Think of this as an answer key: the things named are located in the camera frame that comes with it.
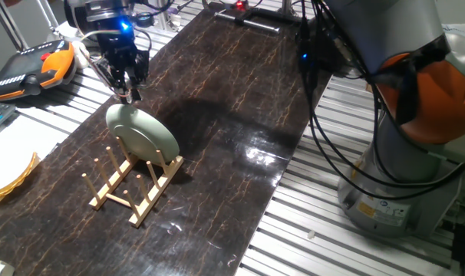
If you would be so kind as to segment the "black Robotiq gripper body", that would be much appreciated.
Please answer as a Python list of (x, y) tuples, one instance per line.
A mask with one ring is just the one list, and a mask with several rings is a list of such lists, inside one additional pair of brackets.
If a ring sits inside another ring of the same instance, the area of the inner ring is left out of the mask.
[(137, 48), (132, 26), (121, 26), (119, 31), (97, 36), (103, 58), (98, 67), (110, 83), (123, 83), (126, 73), (133, 83), (142, 83), (148, 75), (150, 53)]

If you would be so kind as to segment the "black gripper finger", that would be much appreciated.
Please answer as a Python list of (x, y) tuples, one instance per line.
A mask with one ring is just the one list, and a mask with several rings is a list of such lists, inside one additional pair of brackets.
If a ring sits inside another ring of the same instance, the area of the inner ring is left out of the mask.
[(118, 96), (122, 104), (131, 104), (132, 96), (131, 92), (127, 88), (125, 77), (118, 78)]
[(131, 78), (130, 83), (131, 83), (130, 92), (131, 92), (131, 96), (132, 96), (133, 101), (141, 101), (142, 97), (141, 97), (140, 91), (139, 91), (139, 89), (140, 89), (139, 80), (136, 79), (136, 78)]

